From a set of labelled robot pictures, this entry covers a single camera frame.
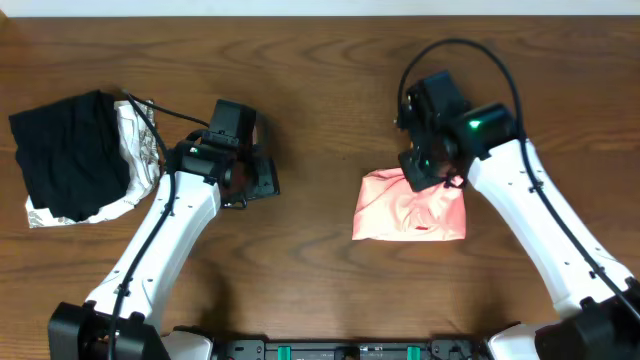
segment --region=white cloth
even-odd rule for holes
[[[131,179],[124,197],[101,207],[96,215],[77,223],[65,217],[55,218],[51,215],[49,209],[34,209],[31,197],[28,197],[25,207],[27,208],[30,228],[82,223],[95,224],[101,221],[113,220],[132,210],[140,200],[153,190],[160,177],[156,139],[128,101],[116,101],[114,106],[118,114],[120,155],[129,164],[129,177]],[[151,123],[155,125],[153,109],[147,108],[147,106],[140,103],[138,103],[138,106],[147,114]]]

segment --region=white backdrop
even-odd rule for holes
[[[638,15],[640,0],[0,0],[25,16]]]

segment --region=folded black cloth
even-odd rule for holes
[[[113,105],[113,96],[93,91],[9,116],[36,209],[82,221],[125,195],[129,165]]]

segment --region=pink towel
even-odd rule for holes
[[[414,193],[400,168],[362,179],[353,240],[446,241],[464,239],[465,233],[462,190],[439,184]]]

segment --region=curved black cable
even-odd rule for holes
[[[156,142],[158,143],[158,146],[162,151],[162,156],[164,156],[165,161],[169,161],[167,146],[164,144],[164,141],[162,141],[160,134],[158,134],[158,131],[156,130],[156,128],[153,126],[151,121],[149,121],[149,118],[147,118],[147,115],[140,109],[138,104],[136,104],[136,102],[134,101],[135,97],[126,91],[125,91],[125,94],[127,95],[127,98],[131,103],[131,106],[133,106],[133,109],[136,111],[136,113],[138,113],[140,118],[142,118],[144,123],[149,128],[149,131],[151,131],[151,134],[153,134],[153,137],[156,139]],[[140,260],[142,260],[144,253],[147,251],[147,249],[151,245],[151,242],[153,242],[153,238],[156,236],[158,231],[160,231],[160,227],[162,227],[162,224],[164,224],[169,214],[171,214],[171,212],[173,211],[173,203],[175,201],[175,195],[176,195],[176,175],[175,175],[175,172],[172,170],[171,166],[167,165],[166,168],[167,168],[167,174],[169,174],[170,190],[169,190],[169,200],[165,205],[165,210],[162,213],[162,215],[160,215],[158,222],[149,233],[149,236],[147,236],[147,239],[140,247],[140,250],[138,250],[138,253],[136,254],[135,258],[133,258],[133,261],[131,262],[131,265],[129,265],[129,269],[127,270],[127,273],[124,275],[124,279],[122,280],[122,283],[118,286],[118,295],[116,296],[116,303],[113,306],[111,321],[109,323],[109,333],[108,333],[109,347],[107,350],[107,359],[109,360],[116,359],[116,331],[118,326],[118,317],[120,315],[120,310],[122,308],[122,302],[124,301],[125,294],[129,289],[129,282],[131,281],[133,273],[136,271],[136,268],[138,267]]]
[[[150,107],[152,109],[155,109],[155,110],[158,110],[158,111],[162,111],[165,114],[169,114],[169,115],[173,115],[175,117],[179,117],[181,119],[193,121],[194,123],[198,123],[198,124],[203,125],[203,126],[205,126],[207,128],[209,127],[208,123],[206,123],[205,121],[202,121],[200,119],[196,119],[196,118],[188,116],[188,115],[183,115],[183,114],[180,114],[180,113],[165,109],[165,108],[163,108],[161,106],[158,106],[158,105],[156,105],[154,103],[150,103],[148,101],[141,100],[141,99],[139,99],[139,98],[137,98],[137,97],[135,97],[135,96],[133,96],[133,95],[131,95],[129,93],[127,93],[127,96],[130,96],[133,100],[139,102],[140,104],[144,104],[144,105],[146,105],[146,106],[148,106],[148,107]]]
[[[513,80],[513,77],[511,76],[511,73],[509,72],[509,69],[494,53],[491,52],[491,50],[489,50],[484,45],[477,43],[475,41],[471,41],[467,39],[456,39],[456,38],[440,40],[424,48],[409,63],[407,68],[404,70],[404,73],[402,74],[402,78],[400,79],[400,86],[398,87],[398,116],[402,114],[402,92],[404,90],[404,85],[407,80],[407,77],[409,76],[409,73],[411,72],[411,69],[428,52],[445,44],[467,45],[477,50],[480,50],[485,55],[487,55],[493,61],[494,64],[498,66],[498,68],[500,69],[500,72],[502,72],[502,75],[507,80],[507,83],[509,84],[509,88],[511,89],[511,96],[513,97],[513,106],[515,108],[515,113],[516,113],[516,126],[517,126],[516,130],[518,133],[518,140],[520,141],[520,152],[522,153],[522,162],[524,163],[524,167],[527,171],[527,175],[529,176],[529,180],[531,181],[533,189],[535,189],[536,193],[540,197],[540,200],[542,201],[544,206],[547,208],[547,211],[549,212],[551,217],[555,220],[555,222],[558,224],[560,229],[562,229],[562,231],[565,233],[567,238],[569,238],[573,246],[576,248],[576,250],[578,250],[580,255],[582,255],[582,257],[587,262],[587,264],[591,266],[591,269],[593,270],[593,272],[602,279],[605,285],[607,285],[607,287],[611,289],[611,291],[616,295],[616,297],[620,300],[620,302],[629,310],[631,315],[633,315],[633,317],[638,322],[640,322],[640,313],[638,312],[638,310],[633,306],[633,304],[631,304],[631,302],[627,299],[627,297],[622,293],[620,288],[618,288],[618,286],[609,278],[609,276],[607,276],[604,270],[600,268],[598,263],[591,257],[587,249],[584,248],[584,246],[575,237],[575,235],[573,235],[573,233],[571,232],[567,224],[564,223],[564,221],[562,220],[562,218],[560,217],[556,209],[553,207],[553,205],[547,198],[547,195],[542,190],[541,183],[536,179],[535,174],[533,173],[533,169],[531,168],[531,163],[529,161],[529,155],[527,153],[527,135],[524,131],[524,120],[522,116],[522,106],[520,104],[520,95],[518,93],[518,89],[516,87],[515,81]]]

